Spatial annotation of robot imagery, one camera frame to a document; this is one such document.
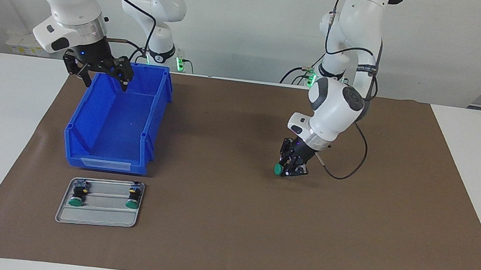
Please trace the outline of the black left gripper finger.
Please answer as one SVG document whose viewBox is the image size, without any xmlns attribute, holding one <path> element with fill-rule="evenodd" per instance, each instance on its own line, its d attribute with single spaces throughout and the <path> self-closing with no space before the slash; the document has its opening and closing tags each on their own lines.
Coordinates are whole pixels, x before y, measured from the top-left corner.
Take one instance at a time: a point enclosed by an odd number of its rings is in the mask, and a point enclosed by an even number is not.
<svg viewBox="0 0 481 270">
<path fill-rule="evenodd" d="M 293 139 L 288 139 L 288 138 L 285 138 L 283 140 L 283 143 L 280 148 L 280 159 L 278 162 L 281 166 L 286 166 L 287 163 L 290 162 L 291 154 L 293 152 L 293 149 L 292 149 L 293 141 L 294 141 Z"/>
<path fill-rule="evenodd" d="M 284 177 L 298 177 L 308 175 L 308 170 L 303 161 L 289 161 L 285 164 Z"/>
</svg>

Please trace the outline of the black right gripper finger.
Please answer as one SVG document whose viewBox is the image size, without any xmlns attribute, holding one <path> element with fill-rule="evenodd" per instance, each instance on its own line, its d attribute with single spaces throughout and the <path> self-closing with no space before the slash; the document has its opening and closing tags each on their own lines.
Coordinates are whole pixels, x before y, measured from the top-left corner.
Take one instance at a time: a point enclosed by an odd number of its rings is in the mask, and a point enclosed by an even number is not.
<svg viewBox="0 0 481 270">
<path fill-rule="evenodd" d="M 91 86 L 92 78 L 89 75 L 89 64 L 79 66 L 80 62 L 74 52 L 65 52 L 62 60 L 64 61 L 68 74 L 78 77 L 87 88 Z"/>
<path fill-rule="evenodd" d="M 126 57 L 105 59 L 104 72 L 119 82 L 123 92 L 127 91 L 134 76 L 130 60 Z"/>
</svg>

